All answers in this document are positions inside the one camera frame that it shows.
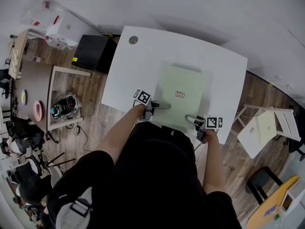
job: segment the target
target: person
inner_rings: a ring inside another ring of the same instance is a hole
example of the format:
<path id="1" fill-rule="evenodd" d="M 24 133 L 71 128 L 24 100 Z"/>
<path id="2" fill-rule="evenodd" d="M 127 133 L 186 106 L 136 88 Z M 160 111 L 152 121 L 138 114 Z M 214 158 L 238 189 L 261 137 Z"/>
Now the person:
<path id="1" fill-rule="evenodd" d="M 13 202 L 19 206 L 19 208 L 23 210 L 31 210 L 31 205 L 27 204 L 21 197 L 16 195 L 13 197 Z"/>
<path id="2" fill-rule="evenodd" d="M 20 158 L 20 155 L 23 153 L 17 146 L 16 140 L 13 141 L 13 138 L 3 138 L 0 143 L 1 152 L 7 156 L 14 156 Z"/>
<path id="3" fill-rule="evenodd" d="M 56 228 L 241 228 L 232 200 L 225 193 L 225 172 L 216 132 L 205 131 L 208 151 L 204 181 L 200 184 L 190 139 L 182 132 L 150 122 L 133 128 L 144 111 L 144 105 L 133 107 L 95 151 L 80 158 L 56 183 L 47 197 L 49 215 Z M 76 226 L 76 220 L 69 219 L 67 208 L 76 208 L 80 201 L 90 210 L 80 213 L 78 218 L 84 217 L 84 224 Z"/>

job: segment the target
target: black chair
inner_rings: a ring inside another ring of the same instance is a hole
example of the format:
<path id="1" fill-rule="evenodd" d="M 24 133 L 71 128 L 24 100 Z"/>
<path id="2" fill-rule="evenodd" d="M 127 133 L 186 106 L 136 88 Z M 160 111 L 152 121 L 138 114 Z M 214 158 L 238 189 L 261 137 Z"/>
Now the black chair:
<path id="1" fill-rule="evenodd" d="M 11 76 L 9 74 L 9 69 L 0 70 L 0 81 L 7 79 L 10 80 Z"/>
<path id="2" fill-rule="evenodd" d="M 0 82 L 0 88 L 3 89 L 2 96 L 5 95 L 5 99 L 8 99 L 9 95 L 11 93 L 10 83 L 9 82 L 6 82 L 6 83 Z"/>
<path id="3" fill-rule="evenodd" d="M 5 64 L 4 65 L 6 65 L 6 64 L 8 64 L 10 66 L 10 59 L 6 59 L 5 60 Z"/>
<path id="4" fill-rule="evenodd" d="M 41 200 L 52 190 L 51 175 L 40 178 L 35 174 L 19 186 L 21 198 L 31 205 L 41 206 Z"/>
<path id="5" fill-rule="evenodd" d="M 283 184 L 282 181 L 271 171 L 269 167 L 262 167 L 252 174 L 245 186 L 246 192 L 249 194 L 252 193 L 259 205 L 263 203 L 263 199 L 266 200 L 268 198 L 263 190 L 263 187 L 267 184 L 269 178 L 275 181 L 278 186 Z"/>
<path id="6" fill-rule="evenodd" d="M 16 139 L 16 134 L 15 134 L 15 127 L 12 121 L 7 121 L 5 122 L 6 125 L 6 129 L 8 130 L 8 134 L 10 137 L 12 137 L 13 139 Z"/>
<path id="7" fill-rule="evenodd" d="M 293 139 L 288 139 L 288 147 L 290 153 L 295 151 L 298 152 L 301 155 L 300 161 L 302 161 L 305 159 L 305 153 L 300 150 L 300 147 L 305 143 L 305 113 L 301 112 L 299 115 L 297 115 L 295 117 L 295 123 L 299 131 L 301 141 L 298 142 Z"/>
<path id="8" fill-rule="evenodd" d="M 16 171 L 14 172 L 14 176 L 18 184 L 21 184 L 23 181 L 29 179 L 33 175 L 36 175 L 36 173 L 33 171 L 32 166 L 29 162 L 17 167 Z"/>
<path id="9" fill-rule="evenodd" d="M 13 123 L 13 128 L 10 131 L 14 132 L 17 139 L 24 139 L 29 137 L 37 137 L 37 135 L 44 136 L 44 132 L 36 125 L 30 125 L 31 119 L 21 119 L 15 116 L 10 117 Z"/>

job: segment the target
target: white table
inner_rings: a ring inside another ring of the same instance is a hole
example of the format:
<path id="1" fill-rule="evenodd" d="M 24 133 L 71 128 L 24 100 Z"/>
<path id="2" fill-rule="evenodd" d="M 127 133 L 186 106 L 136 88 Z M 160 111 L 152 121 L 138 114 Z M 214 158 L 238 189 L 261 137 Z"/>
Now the white table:
<path id="1" fill-rule="evenodd" d="M 129 43 L 131 36 L 138 37 L 136 44 Z M 125 26 L 110 67 L 102 104 L 127 112 L 132 107 L 136 89 L 153 96 L 165 65 L 204 74 L 205 87 L 198 115 L 223 117 L 224 125 L 218 138 L 224 144 L 242 93 L 247 59 L 199 39 Z M 195 129 L 188 132 L 196 135 Z"/>

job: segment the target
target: cable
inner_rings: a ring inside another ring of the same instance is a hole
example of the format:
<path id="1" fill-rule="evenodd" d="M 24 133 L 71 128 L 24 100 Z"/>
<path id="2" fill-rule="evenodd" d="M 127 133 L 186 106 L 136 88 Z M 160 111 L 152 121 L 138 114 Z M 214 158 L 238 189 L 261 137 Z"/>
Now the cable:
<path id="1" fill-rule="evenodd" d="M 199 159 L 195 162 L 195 165 L 196 165 L 196 164 L 199 162 L 199 160 L 201 159 L 201 156 L 203 155 L 203 152 L 204 152 L 204 149 L 203 149 L 203 151 L 202 151 L 202 153 L 201 153 Z"/>
<path id="2" fill-rule="evenodd" d="M 72 130 L 73 127 L 74 127 L 74 123 L 72 123 L 71 125 L 66 125 L 66 128 L 67 128 L 68 130 Z"/>
<path id="3" fill-rule="evenodd" d="M 268 106 L 268 104 L 269 104 L 269 99 L 270 99 L 270 88 L 272 87 L 273 85 L 271 84 L 271 83 L 269 83 L 269 91 L 268 91 L 268 101 L 267 101 L 267 104 L 266 104 L 266 107 Z M 253 118 L 254 116 L 244 116 L 244 115 L 240 115 L 240 116 L 242 116 L 242 117 L 244 117 L 244 118 Z"/>
<path id="4" fill-rule="evenodd" d="M 197 148 L 199 148 L 202 145 L 202 143 L 200 143 L 195 149 L 194 152 L 197 150 Z"/>
<path id="5" fill-rule="evenodd" d="M 74 135 L 76 135 L 76 136 L 79 135 L 79 133 L 75 133 L 75 129 L 76 129 L 77 127 L 79 127 L 79 129 L 82 130 L 82 132 L 84 132 L 84 130 L 82 129 L 82 127 L 81 127 L 80 125 L 77 125 L 77 126 L 73 129 L 73 133 L 74 133 Z M 84 146 L 82 146 L 82 149 L 83 149 L 84 151 L 86 151 L 86 152 L 92 152 L 91 150 L 84 149 L 85 145 L 86 145 L 87 142 L 88 142 L 88 136 L 87 136 L 87 134 L 86 134 L 85 132 L 84 132 L 84 134 L 85 134 L 87 140 L 86 140 Z"/>

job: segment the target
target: white wall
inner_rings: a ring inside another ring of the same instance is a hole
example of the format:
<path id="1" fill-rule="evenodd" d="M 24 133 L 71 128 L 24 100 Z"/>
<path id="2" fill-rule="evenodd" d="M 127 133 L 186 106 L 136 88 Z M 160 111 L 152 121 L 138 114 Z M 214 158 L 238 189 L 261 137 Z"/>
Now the white wall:
<path id="1" fill-rule="evenodd" d="M 25 1 L 0 0 L 0 35 L 26 28 L 18 23 Z M 136 25 L 221 45 L 247 57 L 249 70 L 305 106 L 305 0 L 56 1 L 102 25 L 102 31 L 120 33 L 123 25 Z"/>
<path id="2" fill-rule="evenodd" d="M 0 226 L 3 229 L 35 229 L 35 223 L 13 202 L 13 197 L 8 183 L 0 183 Z"/>

